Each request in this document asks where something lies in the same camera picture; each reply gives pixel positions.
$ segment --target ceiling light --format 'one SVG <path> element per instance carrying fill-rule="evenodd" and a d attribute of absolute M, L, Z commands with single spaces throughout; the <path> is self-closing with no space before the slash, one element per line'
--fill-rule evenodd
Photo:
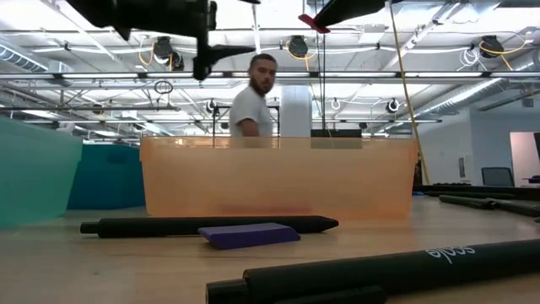
<path fill-rule="evenodd" d="M 250 77 L 250 74 L 246 72 L 235 72 L 233 73 L 233 77 Z"/>
<path fill-rule="evenodd" d="M 112 132 L 112 131 L 94 131 L 94 133 L 99 134 L 101 136 L 108 136 L 108 137 L 119 135 L 118 133 Z"/>
<path fill-rule="evenodd" d="M 396 122 L 411 123 L 412 121 L 409 118 L 406 121 L 397 120 Z M 414 122 L 416 122 L 416 123 L 437 123 L 437 122 L 442 122 L 442 120 L 440 120 L 440 119 L 421 119 L 421 120 L 415 120 Z"/>
<path fill-rule="evenodd" d="M 540 72 L 493 72 L 493 77 L 540 77 Z"/>
<path fill-rule="evenodd" d="M 142 65 L 140 65 L 140 64 L 136 65 L 136 66 L 135 66 L 135 68 L 139 68 L 139 69 L 142 69 L 142 70 L 143 70 L 144 72 L 146 72 L 146 73 L 148 72 L 148 69 L 147 69 L 147 68 L 145 68 L 145 67 L 143 67 L 143 66 L 142 66 Z"/>
<path fill-rule="evenodd" d="M 65 73 L 65 79 L 134 79 L 136 73 Z"/>
<path fill-rule="evenodd" d="M 393 114 L 397 112 L 397 110 L 399 110 L 399 106 L 399 102 L 397 102 L 395 98 L 392 98 L 392 100 L 386 104 L 386 111 L 390 114 Z"/>
<path fill-rule="evenodd" d="M 131 121 L 123 121 L 123 120 L 108 120 L 105 121 L 106 123 L 144 123 L 147 122 L 145 120 L 131 120 Z"/>
<path fill-rule="evenodd" d="M 47 124 L 47 123 L 53 123 L 53 121 L 32 120 L 32 119 L 24 120 L 23 122 L 26 122 L 26 123 L 32 123 L 32 124 Z"/>
<path fill-rule="evenodd" d="M 72 122 L 72 123 L 100 123 L 100 121 L 59 121 L 59 122 Z"/>
<path fill-rule="evenodd" d="M 291 73 L 291 72 L 278 72 L 276 77 L 309 77 L 309 73 Z"/>
<path fill-rule="evenodd" d="M 396 73 L 321 73 L 323 77 L 357 77 L 357 78 L 369 78 L 369 77 L 396 77 Z"/>
<path fill-rule="evenodd" d="M 480 77 L 482 72 L 449 72 L 449 73 L 405 73 L 407 77 L 446 78 L 446 77 Z"/>
<path fill-rule="evenodd" d="M 148 73 L 149 78 L 191 78 L 191 73 L 171 72 L 171 73 Z"/>
<path fill-rule="evenodd" d="M 35 111 L 35 110 L 27 110 L 22 111 L 23 113 L 34 115 L 37 117 L 43 117 L 43 118 L 58 118 L 58 115 L 50 113 L 49 111 Z"/>
<path fill-rule="evenodd" d="M 20 73 L 3 74 L 0 79 L 54 79 L 54 76 L 49 73 Z"/>

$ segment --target teal translucent bin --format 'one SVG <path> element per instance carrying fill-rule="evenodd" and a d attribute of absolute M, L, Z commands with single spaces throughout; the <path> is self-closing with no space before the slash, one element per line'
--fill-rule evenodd
<path fill-rule="evenodd" d="M 0 117 L 0 227 L 64 214 L 83 142 Z"/>
<path fill-rule="evenodd" d="M 144 206 L 139 149 L 85 145 L 68 209 L 122 209 Z"/>

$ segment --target white pillar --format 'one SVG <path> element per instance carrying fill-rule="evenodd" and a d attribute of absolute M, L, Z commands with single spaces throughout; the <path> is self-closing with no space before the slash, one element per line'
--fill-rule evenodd
<path fill-rule="evenodd" d="M 311 137 L 311 92 L 306 85 L 281 88 L 281 136 Z"/>

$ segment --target black pen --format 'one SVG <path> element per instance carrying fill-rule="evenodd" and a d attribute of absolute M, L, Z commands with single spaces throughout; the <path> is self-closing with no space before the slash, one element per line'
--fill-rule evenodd
<path fill-rule="evenodd" d="M 337 220 L 324 216 L 246 216 L 194 218 L 128 218 L 101 219 L 81 224 L 83 234 L 99 237 L 163 237 L 198 235 L 203 227 L 276 223 L 286 225 L 298 233 L 319 233 L 339 225 Z"/>
<path fill-rule="evenodd" d="M 441 195 L 442 203 L 459 204 L 475 209 L 500 209 L 525 216 L 540 216 L 540 204 L 527 201 L 510 201 L 494 198 L 463 198 L 450 195 Z"/>
<path fill-rule="evenodd" d="M 207 303 L 379 304 L 386 296 L 536 272 L 540 240 L 447 247 L 248 269 L 243 279 L 208 283 Z"/>
<path fill-rule="evenodd" d="M 475 209 L 482 209 L 482 210 L 495 209 L 495 207 L 491 204 L 491 202 L 484 198 L 464 198 L 460 196 L 440 195 L 439 200 L 442 203 L 458 204 L 461 206 L 466 206 L 466 207 L 475 208 Z"/>

